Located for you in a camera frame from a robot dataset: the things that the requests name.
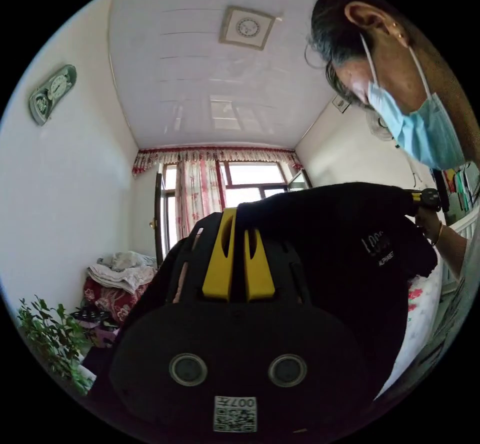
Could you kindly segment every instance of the curtain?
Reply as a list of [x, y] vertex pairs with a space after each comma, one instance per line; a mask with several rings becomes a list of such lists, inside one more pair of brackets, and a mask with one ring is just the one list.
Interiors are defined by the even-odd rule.
[[241, 162], [284, 162], [296, 170], [303, 169], [293, 149], [256, 147], [183, 147], [141, 149], [133, 164], [132, 174], [148, 171], [159, 164], [178, 164], [185, 161], [241, 161]]
[[189, 159], [178, 163], [175, 187], [176, 230], [187, 237], [200, 219], [225, 207], [225, 184], [212, 159]]

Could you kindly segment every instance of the folded towel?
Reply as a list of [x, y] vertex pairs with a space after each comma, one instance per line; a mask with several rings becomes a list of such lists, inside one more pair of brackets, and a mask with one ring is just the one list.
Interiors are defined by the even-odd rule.
[[102, 264], [94, 264], [87, 269], [87, 274], [102, 286], [123, 289], [130, 294], [135, 294], [139, 286], [149, 283], [155, 273], [156, 269], [151, 266], [138, 266], [116, 272]]

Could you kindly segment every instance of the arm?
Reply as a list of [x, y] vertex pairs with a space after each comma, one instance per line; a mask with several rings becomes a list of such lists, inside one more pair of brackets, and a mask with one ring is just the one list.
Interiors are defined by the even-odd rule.
[[460, 234], [448, 226], [441, 226], [437, 214], [425, 208], [418, 210], [415, 222], [422, 228], [425, 237], [430, 239], [436, 246], [439, 254], [458, 279], [467, 248], [466, 238], [460, 236]]

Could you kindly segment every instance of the woman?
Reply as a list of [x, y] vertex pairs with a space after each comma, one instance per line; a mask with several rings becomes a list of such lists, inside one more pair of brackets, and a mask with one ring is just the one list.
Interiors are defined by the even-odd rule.
[[[334, 90], [378, 112], [412, 157], [433, 169], [467, 161], [480, 168], [479, 123], [460, 83], [425, 35], [386, 1], [318, 0], [310, 44], [327, 62]], [[434, 212], [420, 209], [416, 222], [460, 284], [438, 332], [406, 373], [409, 384], [449, 347], [480, 281], [480, 220], [471, 242], [443, 226]]]

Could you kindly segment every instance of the woman's hand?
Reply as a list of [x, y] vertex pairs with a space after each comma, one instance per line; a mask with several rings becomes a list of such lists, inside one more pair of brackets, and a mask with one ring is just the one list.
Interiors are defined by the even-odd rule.
[[415, 224], [421, 228], [426, 238], [430, 239], [433, 243], [437, 242], [441, 222], [435, 211], [420, 207], [415, 216]]

